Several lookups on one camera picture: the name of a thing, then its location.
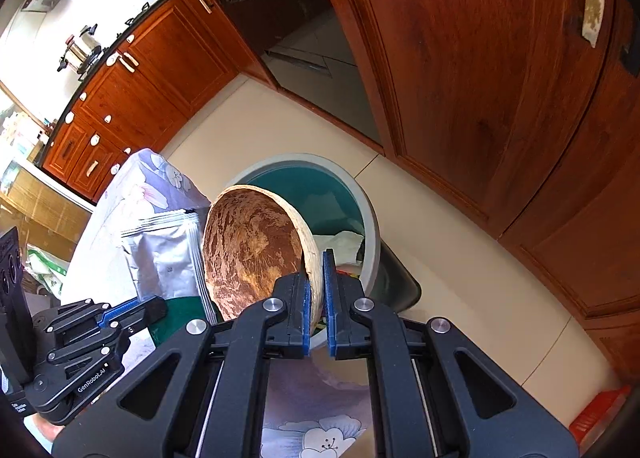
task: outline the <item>white wall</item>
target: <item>white wall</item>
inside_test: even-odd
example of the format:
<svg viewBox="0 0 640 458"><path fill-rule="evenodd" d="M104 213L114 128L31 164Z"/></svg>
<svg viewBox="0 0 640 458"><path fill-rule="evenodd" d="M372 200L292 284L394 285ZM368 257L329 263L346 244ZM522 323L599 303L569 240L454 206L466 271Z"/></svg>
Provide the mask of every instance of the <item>white wall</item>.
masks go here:
<svg viewBox="0 0 640 458"><path fill-rule="evenodd" d="M63 0L46 14L18 12L0 38L0 80L36 116L58 118L79 86L71 68L56 72L66 39L97 23L106 48L147 1L157 0Z"/></svg>

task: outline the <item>pressure cooker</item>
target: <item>pressure cooker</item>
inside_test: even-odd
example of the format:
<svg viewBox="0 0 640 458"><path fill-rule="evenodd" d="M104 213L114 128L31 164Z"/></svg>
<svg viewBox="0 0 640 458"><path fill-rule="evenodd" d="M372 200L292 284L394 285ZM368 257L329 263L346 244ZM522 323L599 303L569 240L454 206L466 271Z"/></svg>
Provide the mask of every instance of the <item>pressure cooker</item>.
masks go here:
<svg viewBox="0 0 640 458"><path fill-rule="evenodd" d="M71 35L65 41L66 50L60 58L58 71L71 66L74 72L82 75L91 66L93 61L102 52L102 47L94 38L95 29L98 24L91 27L85 26L78 36Z"/></svg>

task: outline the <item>countertop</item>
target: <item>countertop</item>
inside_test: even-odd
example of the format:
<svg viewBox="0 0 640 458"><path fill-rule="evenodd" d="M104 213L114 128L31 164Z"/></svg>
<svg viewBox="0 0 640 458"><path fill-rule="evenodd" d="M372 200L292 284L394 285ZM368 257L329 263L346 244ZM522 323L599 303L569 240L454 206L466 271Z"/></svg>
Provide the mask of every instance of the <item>countertop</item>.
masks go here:
<svg viewBox="0 0 640 458"><path fill-rule="evenodd" d="M53 132L49 136L49 141L47 142L47 145L42 150L40 150L40 152L37 155L36 159L33 161L33 163L37 167L42 168L42 164L44 162L44 159L46 158L47 152L49 151L49 146L51 145L52 141L56 138L56 135L58 134L58 132L62 128L62 124L64 123L65 115L69 111L71 111L71 108L76 103L76 101L79 99L80 95L84 92L84 90L86 89L88 83L91 81L92 77L98 72L98 70L104 65L104 63L106 63L107 59L111 56L111 54L113 54L117 50L117 48L120 46L120 44L123 43L123 41L126 40L127 37L129 37L131 32L133 32L143 21L145 21L146 18L148 18L148 16L150 16L156 9L158 9L163 3L167 2L167 1L168 0L157 0L155 3L153 3L151 6L149 6L149 8L148 8L148 10L146 12L144 12L143 14L140 14L139 16L137 16L136 19L131 23L131 25L128 26L126 29L124 29L124 31L118 36L116 41L114 41L113 44L111 44L111 46L105 48L102 51L102 56L100 57L100 59L98 59L89 68L89 70L87 71L86 76L84 77L84 80L82 80L81 85L78 86L78 89L76 90L76 92L71 97L71 99L68 102L68 104L66 105L65 109L60 113L60 118L58 119L58 122L56 123L56 127L53 129Z"/></svg>

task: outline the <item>coconut shell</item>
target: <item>coconut shell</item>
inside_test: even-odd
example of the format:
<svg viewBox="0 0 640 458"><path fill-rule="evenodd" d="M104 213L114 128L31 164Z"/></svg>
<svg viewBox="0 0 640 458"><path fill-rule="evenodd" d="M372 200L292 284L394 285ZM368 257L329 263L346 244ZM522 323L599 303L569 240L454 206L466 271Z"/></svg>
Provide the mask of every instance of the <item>coconut shell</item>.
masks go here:
<svg viewBox="0 0 640 458"><path fill-rule="evenodd" d="M298 211L277 194L251 185L228 187L209 210L202 241L205 278L225 320L270 297L276 279L298 271L302 253L314 326L322 313L322 266Z"/></svg>

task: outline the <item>beige floor tile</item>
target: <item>beige floor tile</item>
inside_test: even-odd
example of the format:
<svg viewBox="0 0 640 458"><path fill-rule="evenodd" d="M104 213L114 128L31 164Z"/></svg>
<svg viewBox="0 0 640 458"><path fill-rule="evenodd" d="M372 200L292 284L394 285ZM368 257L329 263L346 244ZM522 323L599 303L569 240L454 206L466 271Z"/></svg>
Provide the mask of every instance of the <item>beige floor tile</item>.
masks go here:
<svg viewBox="0 0 640 458"><path fill-rule="evenodd" d="M609 363L575 319L524 383L525 390L565 425L596 394L618 386Z"/></svg>
<svg viewBox="0 0 640 458"><path fill-rule="evenodd" d="M169 156L209 199L251 164L285 152L309 152L358 174L376 153L284 96L248 80Z"/></svg>
<svg viewBox="0 0 640 458"><path fill-rule="evenodd" d="M404 315L449 318L522 383L569 319L564 307L495 240L385 158L357 181L382 238L422 286Z"/></svg>

